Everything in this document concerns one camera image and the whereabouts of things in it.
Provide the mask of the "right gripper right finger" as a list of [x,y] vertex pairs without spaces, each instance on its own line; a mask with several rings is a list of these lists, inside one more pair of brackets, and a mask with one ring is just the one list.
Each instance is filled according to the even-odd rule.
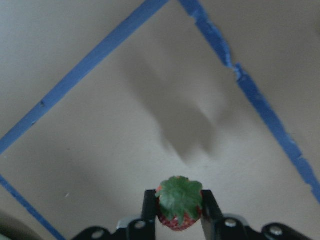
[[238,215],[223,214],[212,191],[203,190],[201,224],[207,240],[309,240],[297,230],[278,222],[252,229],[248,222]]

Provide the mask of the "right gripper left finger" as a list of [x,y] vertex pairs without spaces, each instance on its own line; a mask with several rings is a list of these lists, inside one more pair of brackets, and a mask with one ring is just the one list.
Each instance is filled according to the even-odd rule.
[[139,216],[126,217],[119,221],[111,233],[106,228],[92,226],[77,234],[74,240],[155,240],[156,239],[156,197],[155,190],[144,193],[142,211]]

